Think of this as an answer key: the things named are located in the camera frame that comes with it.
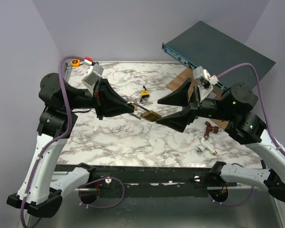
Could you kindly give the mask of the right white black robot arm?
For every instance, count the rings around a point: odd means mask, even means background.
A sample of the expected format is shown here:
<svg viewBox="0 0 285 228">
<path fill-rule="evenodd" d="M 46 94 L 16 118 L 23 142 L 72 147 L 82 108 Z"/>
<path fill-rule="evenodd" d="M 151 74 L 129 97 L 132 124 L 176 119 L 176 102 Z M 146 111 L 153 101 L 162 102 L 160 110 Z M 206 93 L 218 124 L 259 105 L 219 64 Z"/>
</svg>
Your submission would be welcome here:
<svg viewBox="0 0 285 228">
<path fill-rule="evenodd" d="M 178 132 L 184 132 L 196 117 L 227 121 L 225 132 L 239 144 L 254 151 L 268 166 L 266 169 L 241 168 L 222 161 L 216 162 L 205 176 L 208 183 L 243 183 L 265 189 L 275 199 L 285 202 L 285 152 L 270 138 L 267 124 L 251 112 L 258 97 L 244 84 L 236 83 L 223 92 L 219 100 L 202 99 L 197 86 L 188 94 L 191 78 L 159 104 L 181 106 L 183 109 L 156 120 Z"/>
</svg>

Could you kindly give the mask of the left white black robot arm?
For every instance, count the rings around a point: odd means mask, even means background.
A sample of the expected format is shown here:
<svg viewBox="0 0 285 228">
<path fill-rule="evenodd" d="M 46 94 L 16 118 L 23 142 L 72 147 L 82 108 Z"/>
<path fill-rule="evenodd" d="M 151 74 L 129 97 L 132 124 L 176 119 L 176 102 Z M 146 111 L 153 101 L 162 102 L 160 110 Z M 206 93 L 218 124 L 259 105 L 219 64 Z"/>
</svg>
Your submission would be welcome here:
<svg viewBox="0 0 285 228">
<path fill-rule="evenodd" d="M 97 118 L 114 117 L 134 112 L 134 107 L 119 96 L 107 79 L 92 83 L 93 90 L 77 89 L 57 73 L 44 76 L 40 82 L 39 98 L 45 103 L 37 128 L 36 149 L 27 176 L 18 192 L 8 196 L 7 204 L 37 218 L 51 218 L 59 210 L 62 200 L 79 186 L 95 184 L 96 168 L 85 163 L 56 182 L 52 176 L 59 155 L 66 145 L 77 121 L 73 109 L 94 109 Z"/>
</svg>

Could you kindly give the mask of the long shackle brass padlock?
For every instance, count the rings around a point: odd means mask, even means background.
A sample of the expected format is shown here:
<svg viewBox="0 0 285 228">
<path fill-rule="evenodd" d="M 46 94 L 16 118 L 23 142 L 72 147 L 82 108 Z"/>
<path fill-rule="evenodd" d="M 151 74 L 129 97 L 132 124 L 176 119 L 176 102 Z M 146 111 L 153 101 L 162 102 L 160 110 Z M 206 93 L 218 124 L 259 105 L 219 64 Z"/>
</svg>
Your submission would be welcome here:
<svg viewBox="0 0 285 228">
<path fill-rule="evenodd" d="M 122 95 L 121 96 L 128 104 L 130 104 L 132 106 L 132 102 L 135 102 L 137 103 L 137 106 L 138 106 L 138 109 L 142 109 L 144 112 L 141 113 L 140 115 L 136 115 L 134 113 L 129 113 L 129 115 L 141 120 L 141 119 L 144 119 L 144 120 L 147 120 L 149 122 L 156 122 L 158 119 L 162 118 L 162 116 L 154 111 L 151 111 L 151 110 L 148 110 L 146 109 L 145 107 L 143 107 L 141 104 L 138 104 L 138 102 L 136 100 L 134 101 L 130 101 L 128 96 L 126 95 Z"/>
</svg>

